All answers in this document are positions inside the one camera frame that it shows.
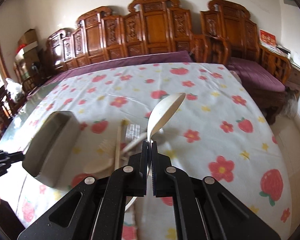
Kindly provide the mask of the grey metal utensil tray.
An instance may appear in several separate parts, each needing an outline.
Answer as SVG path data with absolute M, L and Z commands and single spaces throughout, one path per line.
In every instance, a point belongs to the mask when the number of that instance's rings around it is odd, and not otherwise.
M 55 187 L 80 132 L 71 111 L 53 112 L 30 141 L 22 167 L 42 184 Z

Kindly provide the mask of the cream plastic fork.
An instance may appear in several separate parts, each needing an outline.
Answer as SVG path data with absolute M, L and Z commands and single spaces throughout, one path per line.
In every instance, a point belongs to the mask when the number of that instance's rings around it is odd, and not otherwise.
M 114 157 L 114 170 L 117 170 L 120 166 L 120 147 L 121 147 L 121 134 L 122 126 L 117 129 L 117 136 L 115 142 L 110 142 L 108 139 L 104 139 L 100 145 L 100 149 L 107 154 L 112 154 Z

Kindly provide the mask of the cream plastic soup spoon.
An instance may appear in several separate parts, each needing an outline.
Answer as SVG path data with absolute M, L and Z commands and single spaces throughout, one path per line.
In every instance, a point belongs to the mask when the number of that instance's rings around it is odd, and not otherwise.
M 147 124 L 147 141 L 170 120 L 184 101 L 186 93 L 175 93 L 162 99 L 153 109 Z

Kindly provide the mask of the white plastic bag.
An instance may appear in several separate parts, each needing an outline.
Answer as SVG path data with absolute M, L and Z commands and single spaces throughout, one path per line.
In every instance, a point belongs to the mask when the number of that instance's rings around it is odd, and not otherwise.
M 17 103 L 24 96 L 23 87 L 21 84 L 14 82 L 10 78 L 6 78 L 7 86 L 6 89 L 10 93 L 11 99 Z

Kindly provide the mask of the strawberry flower print tablecloth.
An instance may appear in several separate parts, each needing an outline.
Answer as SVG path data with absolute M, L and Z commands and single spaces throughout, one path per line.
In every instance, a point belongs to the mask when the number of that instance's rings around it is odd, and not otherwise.
M 155 63 L 106 68 L 44 86 L 6 131 L 0 149 L 26 151 L 52 116 L 76 121 L 60 154 L 30 153 L 0 178 L 0 197 L 30 226 L 86 176 L 126 165 L 129 125 L 189 176 L 211 176 L 267 223 L 290 235 L 287 169 L 265 117 L 220 64 Z

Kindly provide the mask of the stacked cardboard boxes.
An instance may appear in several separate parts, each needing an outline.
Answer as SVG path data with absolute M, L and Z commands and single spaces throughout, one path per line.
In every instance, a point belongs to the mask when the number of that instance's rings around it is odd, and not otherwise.
M 35 29 L 26 31 L 18 41 L 15 63 L 30 68 L 34 62 L 39 62 L 38 37 Z

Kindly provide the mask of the wooden side table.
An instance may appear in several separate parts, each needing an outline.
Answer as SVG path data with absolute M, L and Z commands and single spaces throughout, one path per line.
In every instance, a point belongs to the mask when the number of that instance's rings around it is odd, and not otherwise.
M 300 67 L 293 61 L 292 57 L 289 59 L 292 67 L 291 74 L 286 82 L 286 86 L 291 90 L 300 91 Z

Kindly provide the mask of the red greeting card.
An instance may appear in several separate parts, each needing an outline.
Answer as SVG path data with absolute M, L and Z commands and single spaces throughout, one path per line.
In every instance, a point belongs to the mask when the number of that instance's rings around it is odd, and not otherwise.
M 261 44 L 264 46 L 275 47 L 277 45 L 276 36 L 263 29 L 259 29 L 259 38 Z

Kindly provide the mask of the long carved wooden sofa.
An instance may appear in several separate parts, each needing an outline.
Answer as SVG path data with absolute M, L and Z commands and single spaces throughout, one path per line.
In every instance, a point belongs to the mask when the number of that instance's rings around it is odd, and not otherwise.
M 179 0 L 134 0 L 129 13 L 115 15 L 102 6 L 79 16 L 76 28 L 59 29 L 47 38 L 53 69 L 66 70 L 109 60 L 149 54 L 187 52 L 196 62 L 227 64 L 230 43 L 195 34 L 191 12 Z

